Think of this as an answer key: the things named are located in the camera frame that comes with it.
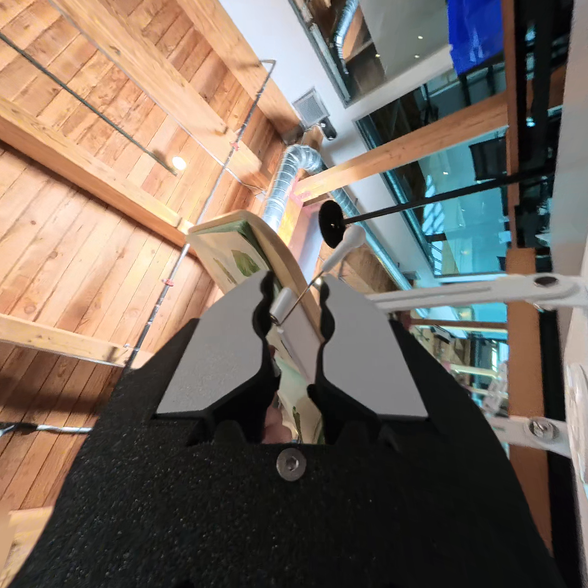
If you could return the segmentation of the brick instruction booklet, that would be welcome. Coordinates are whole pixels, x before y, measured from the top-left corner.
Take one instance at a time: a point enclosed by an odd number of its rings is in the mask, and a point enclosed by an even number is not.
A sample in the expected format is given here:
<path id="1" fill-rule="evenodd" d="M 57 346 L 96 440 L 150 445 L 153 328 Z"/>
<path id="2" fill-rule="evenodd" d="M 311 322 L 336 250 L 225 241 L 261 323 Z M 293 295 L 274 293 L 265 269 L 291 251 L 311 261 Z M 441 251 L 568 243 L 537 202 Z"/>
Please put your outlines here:
<path id="1" fill-rule="evenodd" d="M 244 210 L 194 226 L 187 243 L 223 294 L 253 274 L 273 272 L 274 295 L 284 288 L 296 300 L 307 286 L 299 262 L 277 233 L 260 217 Z M 307 292 L 283 327 L 273 326 L 268 342 L 276 348 L 282 370 L 278 390 L 287 427 L 301 443 L 324 443 L 322 417 L 307 393 L 314 383 L 320 347 L 320 310 Z"/>

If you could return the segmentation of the wooden book stand white base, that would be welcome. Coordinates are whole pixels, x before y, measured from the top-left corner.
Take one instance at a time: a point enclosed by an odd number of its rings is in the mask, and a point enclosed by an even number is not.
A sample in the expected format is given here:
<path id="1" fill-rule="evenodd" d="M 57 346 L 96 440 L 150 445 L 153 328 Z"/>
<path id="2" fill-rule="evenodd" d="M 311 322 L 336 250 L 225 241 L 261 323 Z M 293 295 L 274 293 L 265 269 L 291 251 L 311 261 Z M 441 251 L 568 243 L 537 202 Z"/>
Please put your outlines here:
<path id="1" fill-rule="evenodd" d="M 186 243 L 187 234 L 194 226 L 187 224 Z M 305 293 L 301 293 L 294 300 L 290 289 L 284 288 L 280 292 L 271 309 L 272 312 L 277 312 L 277 316 L 270 315 L 273 320 L 277 320 L 275 326 L 285 325 L 304 295 Z M 410 289 L 365 297 L 388 313 L 457 306 L 460 303 L 524 302 L 546 311 L 576 307 L 587 309 L 587 285 L 584 285 L 583 279 L 578 276 L 552 274 L 509 275 L 495 281 L 462 282 L 446 288 Z M 489 422 L 504 443 L 558 451 L 571 459 L 567 421 L 552 421 L 554 430 L 557 430 L 552 440 L 538 437 L 532 431 L 532 419 L 529 417 L 489 416 Z"/>

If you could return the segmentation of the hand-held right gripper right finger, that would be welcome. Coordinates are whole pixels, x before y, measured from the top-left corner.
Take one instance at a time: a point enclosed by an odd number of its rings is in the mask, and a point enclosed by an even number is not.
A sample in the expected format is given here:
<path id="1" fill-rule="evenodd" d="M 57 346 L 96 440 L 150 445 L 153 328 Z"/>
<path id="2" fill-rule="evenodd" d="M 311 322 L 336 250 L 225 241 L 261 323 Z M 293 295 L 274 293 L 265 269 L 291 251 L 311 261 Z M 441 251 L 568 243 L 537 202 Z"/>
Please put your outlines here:
<path id="1" fill-rule="evenodd" d="M 320 289 L 320 333 L 308 393 L 327 445 L 349 436 L 374 444 L 386 424 L 429 419 L 386 313 L 332 276 Z"/>

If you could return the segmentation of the black floor lamp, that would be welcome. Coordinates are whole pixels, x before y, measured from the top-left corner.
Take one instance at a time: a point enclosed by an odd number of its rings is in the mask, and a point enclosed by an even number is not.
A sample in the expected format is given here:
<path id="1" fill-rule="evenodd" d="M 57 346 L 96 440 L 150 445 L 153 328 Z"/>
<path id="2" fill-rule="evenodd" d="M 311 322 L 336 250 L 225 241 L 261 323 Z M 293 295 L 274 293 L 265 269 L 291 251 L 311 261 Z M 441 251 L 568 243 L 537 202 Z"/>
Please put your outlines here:
<path id="1" fill-rule="evenodd" d="M 440 203 L 461 196 L 468 196 L 485 192 L 491 189 L 508 187 L 519 184 L 528 180 L 546 180 L 555 174 L 555 164 L 546 164 L 541 168 L 535 168 L 528 171 L 517 172 L 512 175 L 502 176 L 497 179 L 487 180 L 468 187 L 462 187 L 449 192 L 444 192 L 435 196 L 425 197 L 422 199 L 401 203 L 388 208 L 368 212 L 364 214 L 345 217 L 340 204 L 330 200 L 323 203 L 319 210 L 319 228 L 320 233 L 331 248 L 338 246 L 342 240 L 348 225 L 365 222 L 377 217 L 393 215 L 407 210 L 422 208 L 428 204 Z"/>

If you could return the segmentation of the blue storage bin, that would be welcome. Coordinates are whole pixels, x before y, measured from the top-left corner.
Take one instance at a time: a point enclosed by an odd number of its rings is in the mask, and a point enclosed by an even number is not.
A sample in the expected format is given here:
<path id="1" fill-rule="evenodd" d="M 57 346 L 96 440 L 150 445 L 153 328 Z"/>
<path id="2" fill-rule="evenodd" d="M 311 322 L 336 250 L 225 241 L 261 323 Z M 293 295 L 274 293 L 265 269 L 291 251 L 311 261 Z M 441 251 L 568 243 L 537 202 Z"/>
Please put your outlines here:
<path id="1" fill-rule="evenodd" d="M 500 1 L 447 1 L 448 40 L 458 76 L 503 51 Z"/>

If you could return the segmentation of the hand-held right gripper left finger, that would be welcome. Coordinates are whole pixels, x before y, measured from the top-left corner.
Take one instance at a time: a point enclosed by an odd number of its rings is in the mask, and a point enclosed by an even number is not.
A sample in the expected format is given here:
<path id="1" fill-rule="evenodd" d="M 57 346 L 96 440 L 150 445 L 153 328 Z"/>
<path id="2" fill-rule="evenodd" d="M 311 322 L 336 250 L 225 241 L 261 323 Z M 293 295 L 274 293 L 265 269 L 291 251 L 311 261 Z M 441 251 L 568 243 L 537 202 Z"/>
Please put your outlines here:
<path id="1" fill-rule="evenodd" d="M 253 274 L 198 320 L 156 409 L 159 420 L 198 420 L 213 437 L 223 422 L 261 443 L 282 372 L 269 349 L 275 275 Z"/>

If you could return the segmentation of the metal ceiling conduit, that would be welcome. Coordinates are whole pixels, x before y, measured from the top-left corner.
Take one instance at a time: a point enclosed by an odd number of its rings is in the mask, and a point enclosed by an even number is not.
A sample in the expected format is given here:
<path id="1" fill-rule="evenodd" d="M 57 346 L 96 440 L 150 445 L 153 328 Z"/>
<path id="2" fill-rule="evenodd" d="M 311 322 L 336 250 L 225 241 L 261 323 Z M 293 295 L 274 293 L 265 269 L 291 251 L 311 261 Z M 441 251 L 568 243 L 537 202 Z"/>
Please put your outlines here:
<path id="1" fill-rule="evenodd" d="M 210 194 L 207 197 L 206 201 L 204 202 L 201 213 L 197 219 L 198 224 L 204 220 L 204 217 L 209 209 L 210 203 L 212 202 L 212 199 L 215 195 L 215 192 L 217 191 L 217 188 L 218 188 L 221 180 L 223 179 L 225 172 L 229 168 L 229 164 L 231 163 L 235 153 L 238 152 L 240 149 L 240 144 L 242 142 L 242 138 L 245 134 L 247 126 L 249 125 L 249 122 L 251 121 L 251 118 L 254 114 L 254 111 L 257 108 L 258 103 L 259 103 L 263 93 L 265 92 L 265 89 L 268 85 L 268 82 L 269 82 L 270 78 L 272 77 L 273 71 L 276 67 L 276 61 L 274 59 L 264 59 L 261 61 L 261 64 L 262 64 L 262 70 L 264 72 L 266 72 L 266 77 L 265 77 L 264 81 L 262 82 L 261 87 L 258 89 L 258 91 L 255 95 L 254 102 L 253 102 L 252 106 L 250 107 L 250 109 L 246 115 L 246 118 L 245 118 L 242 126 L 240 127 L 237 135 L 236 135 L 236 139 L 231 143 L 231 149 L 229 151 L 229 154 L 225 158 L 224 163 L 222 164 L 222 167 L 221 167 L 220 173 L 217 177 L 217 180 L 213 184 L 213 187 L 211 188 Z M 155 321 L 155 318 L 158 314 L 158 311 L 159 311 L 161 305 L 163 304 L 168 291 L 174 285 L 174 279 L 176 277 L 176 274 L 178 273 L 178 270 L 180 269 L 180 266 L 181 266 L 183 260 L 187 256 L 189 248 L 190 248 L 190 245 L 188 243 L 186 243 L 182 247 L 182 250 L 179 254 L 179 257 L 176 260 L 175 264 L 173 265 L 171 273 L 169 274 L 168 278 L 163 281 L 164 287 L 163 287 L 159 297 L 157 298 L 157 300 L 152 308 L 152 311 L 149 315 L 149 318 L 147 319 L 147 321 L 143 327 L 143 330 L 142 330 L 141 334 L 139 335 L 139 338 L 138 338 L 136 344 L 134 345 L 134 347 L 132 348 L 132 350 L 130 352 L 129 358 L 126 361 L 124 368 L 122 369 L 122 372 L 121 372 L 122 378 L 125 377 L 130 372 L 131 367 L 133 365 L 133 362 L 136 359 L 139 351 L 142 348 L 143 342 L 145 341 L 146 336 L 149 333 L 149 330 L 150 330 L 153 322 Z"/>

